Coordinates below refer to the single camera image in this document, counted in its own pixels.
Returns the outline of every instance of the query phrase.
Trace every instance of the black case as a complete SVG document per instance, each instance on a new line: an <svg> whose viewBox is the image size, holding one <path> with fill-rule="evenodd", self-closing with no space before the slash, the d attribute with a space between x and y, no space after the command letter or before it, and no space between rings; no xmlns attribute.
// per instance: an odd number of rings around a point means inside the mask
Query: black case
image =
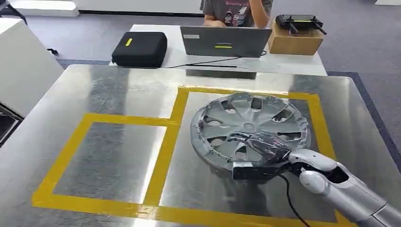
<svg viewBox="0 0 401 227"><path fill-rule="evenodd" d="M162 32L127 32L112 54L119 66L160 68L167 51L167 38Z"/></svg>

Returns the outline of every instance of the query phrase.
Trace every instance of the silver hubcap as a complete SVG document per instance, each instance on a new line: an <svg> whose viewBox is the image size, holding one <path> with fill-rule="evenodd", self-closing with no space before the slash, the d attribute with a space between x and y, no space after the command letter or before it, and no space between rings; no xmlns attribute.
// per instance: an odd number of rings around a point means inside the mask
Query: silver hubcap
<svg viewBox="0 0 401 227"><path fill-rule="evenodd" d="M258 162L262 157L237 141L226 141L235 131L268 131L292 149L309 147L308 122L289 102L274 96L235 93L202 107L191 123L192 145L209 164L232 170L234 161Z"/></svg>

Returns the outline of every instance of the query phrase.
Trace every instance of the gray laptop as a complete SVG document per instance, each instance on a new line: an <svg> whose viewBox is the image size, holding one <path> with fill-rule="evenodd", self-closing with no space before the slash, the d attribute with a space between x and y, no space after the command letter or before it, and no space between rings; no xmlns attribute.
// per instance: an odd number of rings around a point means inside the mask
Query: gray laptop
<svg viewBox="0 0 401 227"><path fill-rule="evenodd" d="M271 29L181 26L188 55L259 58Z"/></svg>

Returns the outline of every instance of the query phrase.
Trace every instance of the laptop cable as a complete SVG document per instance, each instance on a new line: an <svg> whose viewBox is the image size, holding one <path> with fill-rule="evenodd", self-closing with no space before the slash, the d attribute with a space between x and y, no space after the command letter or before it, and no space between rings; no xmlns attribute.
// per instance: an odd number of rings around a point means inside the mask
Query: laptop cable
<svg viewBox="0 0 401 227"><path fill-rule="evenodd" d="M266 51L262 51L261 56L266 55ZM206 63L214 63L214 62L220 62L220 61L230 61L230 60L235 60L235 59L240 59L242 57L235 57L235 58L228 58L228 59L221 59L221 60L215 60L215 61L204 61L204 62L197 62L197 63L190 63L190 64L184 64L184 65L177 65L177 66L172 66L172 67L165 67L165 69L172 69L172 68L177 68L181 66L205 66L205 67L228 67L228 68L237 68L236 66L233 65L201 65L201 64L206 64Z"/></svg>

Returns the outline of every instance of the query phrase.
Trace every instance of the robotic arm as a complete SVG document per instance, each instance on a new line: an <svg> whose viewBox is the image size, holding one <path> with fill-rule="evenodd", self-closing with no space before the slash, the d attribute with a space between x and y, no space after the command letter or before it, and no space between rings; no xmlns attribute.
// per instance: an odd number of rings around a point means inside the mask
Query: robotic arm
<svg viewBox="0 0 401 227"><path fill-rule="evenodd" d="M401 213L374 193L343 164L309 149L291 150L277 136L265 132L236 132L240 141L262 155L259 162L234 162L235 180L264 180L290 171L311 193L322 196L360 227L399 227Z"/></svg>

